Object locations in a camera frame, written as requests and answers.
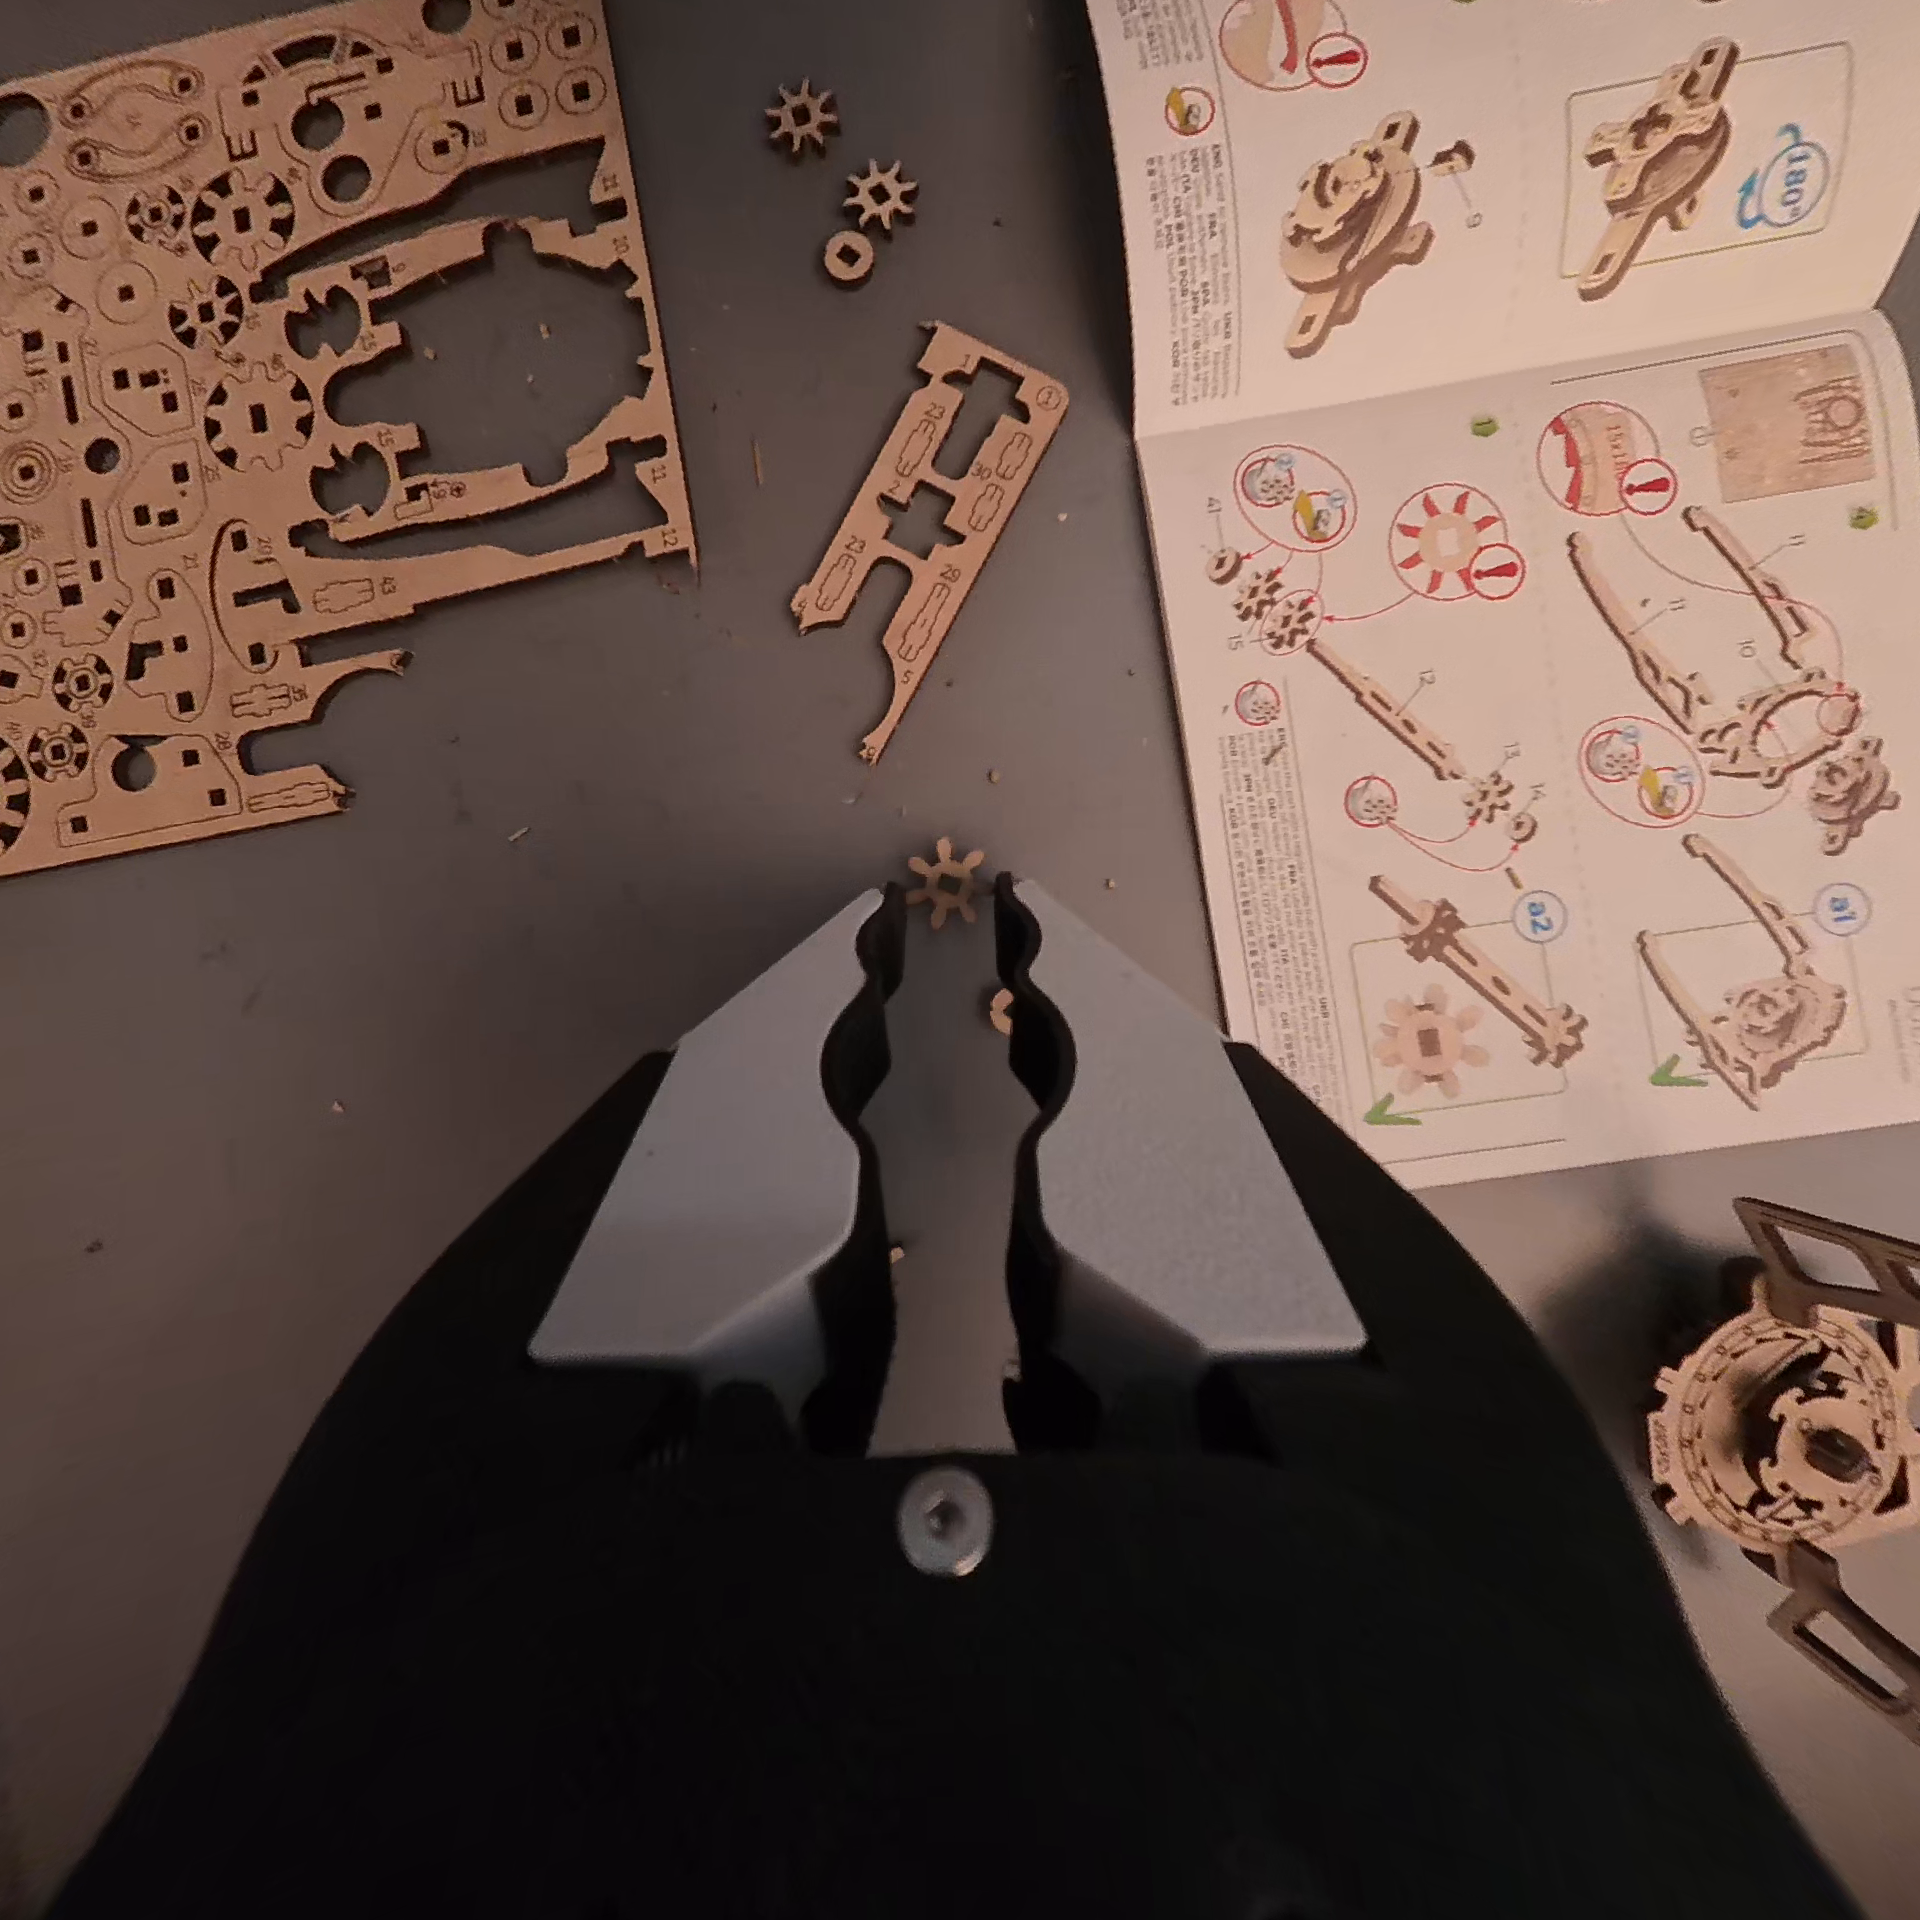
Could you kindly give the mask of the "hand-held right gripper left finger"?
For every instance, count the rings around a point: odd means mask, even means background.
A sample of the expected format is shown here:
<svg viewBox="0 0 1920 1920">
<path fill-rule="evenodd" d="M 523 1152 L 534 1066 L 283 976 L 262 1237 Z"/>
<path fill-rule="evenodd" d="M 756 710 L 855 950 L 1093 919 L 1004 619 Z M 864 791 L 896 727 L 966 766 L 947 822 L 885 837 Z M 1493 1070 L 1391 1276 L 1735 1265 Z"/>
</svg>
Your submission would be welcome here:
<svg viewBox="0 0 1920 1920">
<path fill-rule="evenodd" d="M 892 1066 L 900 886 L 861 893 L 676 1045 L 528 1356 L 768 1390 L 869 1452 L 898 1309 L 862 1113 Z"/>
</svg>

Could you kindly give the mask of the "small wooden sheet fragment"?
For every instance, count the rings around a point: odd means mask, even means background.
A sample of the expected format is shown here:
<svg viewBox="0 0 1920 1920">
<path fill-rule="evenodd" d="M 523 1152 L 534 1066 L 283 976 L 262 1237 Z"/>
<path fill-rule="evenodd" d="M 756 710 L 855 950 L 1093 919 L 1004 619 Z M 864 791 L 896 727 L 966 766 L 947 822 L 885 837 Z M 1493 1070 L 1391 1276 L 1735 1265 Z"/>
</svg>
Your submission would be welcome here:
<svg viewBox="0 0 1920 1920">
<path fill-rule="evenodd" d="M 997 414 L 964 472 L 947 476 L 937 466 L 939 453 L 960 416 L 963 389 L 984 370 L 1009 376 L 1015 400 Z M 797 629 L 812 632 L 847 617 L 880 563 L 898 565 L 908 576 L 881 639 L 894 693 L 883 719 L 859 747 L 864 765 L 875 765 L 896 736 L 1068 414 L 1068 389 L 1056 376 L 946 323 L 927 325 L 919 372 L 922 384 L 902 406 L 821 563 L 791 598 Z M 922 490 L 937 494 L 946 511 L 943 538 L 919 554 L 896 540 L 892 510 L 907 511 Z"/>
</svg>

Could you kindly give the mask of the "printed instruction booklet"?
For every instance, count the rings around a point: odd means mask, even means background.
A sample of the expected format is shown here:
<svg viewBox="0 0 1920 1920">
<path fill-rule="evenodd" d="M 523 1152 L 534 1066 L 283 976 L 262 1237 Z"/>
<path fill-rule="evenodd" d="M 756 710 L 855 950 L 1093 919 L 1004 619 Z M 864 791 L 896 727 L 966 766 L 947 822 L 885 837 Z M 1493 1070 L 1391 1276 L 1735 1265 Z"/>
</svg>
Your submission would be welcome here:
<svg viewBox="0 0 1920 1920">
<path fill-rule="evenodd" d="M 1228 1036 L 1408 1186 L 1915 1121 L 1915 5 L 1086 12 Z"/>
</svg>

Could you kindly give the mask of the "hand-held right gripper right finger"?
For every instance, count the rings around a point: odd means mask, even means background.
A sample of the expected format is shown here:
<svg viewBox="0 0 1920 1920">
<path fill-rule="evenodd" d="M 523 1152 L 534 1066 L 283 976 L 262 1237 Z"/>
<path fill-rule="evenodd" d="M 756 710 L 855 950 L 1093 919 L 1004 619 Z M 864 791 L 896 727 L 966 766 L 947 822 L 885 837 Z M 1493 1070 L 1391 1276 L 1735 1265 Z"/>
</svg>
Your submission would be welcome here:
<svg viewBox="0 0 1920 1920">
<path fill-rule="evenodd" d="M 1222 1369 L 1358 1358 L 1217 1024 L 1030 880 L 995 882 L 995 966 L 1037 1107 L 1005 1253 L 1015 1446 L 1093 1448 L 1131 1420 L 1183 1443 Z"/>
</svg>

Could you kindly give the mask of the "large wooden parts sheet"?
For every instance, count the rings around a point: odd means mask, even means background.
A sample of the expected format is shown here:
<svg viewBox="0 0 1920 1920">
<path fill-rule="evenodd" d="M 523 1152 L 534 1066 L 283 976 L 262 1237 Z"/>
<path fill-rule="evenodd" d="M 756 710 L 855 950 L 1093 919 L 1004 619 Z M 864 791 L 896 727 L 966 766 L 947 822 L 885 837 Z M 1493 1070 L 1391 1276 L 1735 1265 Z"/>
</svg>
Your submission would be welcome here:
<svg viewBox="0 0 1920 1920">
<path fill-rule="evenodd" d="M 257 773 L 404 651 L 310 646 L 476 591 L 696 559 L 607 8 L 325 5 L 4 79 L 4 878 L 326 818 Z M 637 390 L 526 467 L 410 467 L 348 372 L 493 233 L 608 276 Z"/>
</svg>

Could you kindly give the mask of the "assembled wooden model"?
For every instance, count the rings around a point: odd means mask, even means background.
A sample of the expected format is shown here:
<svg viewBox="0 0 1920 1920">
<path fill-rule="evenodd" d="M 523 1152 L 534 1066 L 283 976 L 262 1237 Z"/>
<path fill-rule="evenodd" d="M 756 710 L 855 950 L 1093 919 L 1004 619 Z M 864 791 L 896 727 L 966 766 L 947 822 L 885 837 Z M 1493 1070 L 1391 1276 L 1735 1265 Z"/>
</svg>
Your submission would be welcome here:
<svg viewBox="0 0 1920 1920">
<path fill-rule="evenodd" d="M 1655 1500 L 1772 1577 L 1768 1629 L 1915 1742 L 1915 1650 L 1847 1593 L 1840 1557 L 1917 1523 L 1917 1247 L 1778 1202 L 1733 1210 L 1748 1302 L 1655 1380 Z"/>
</svg>

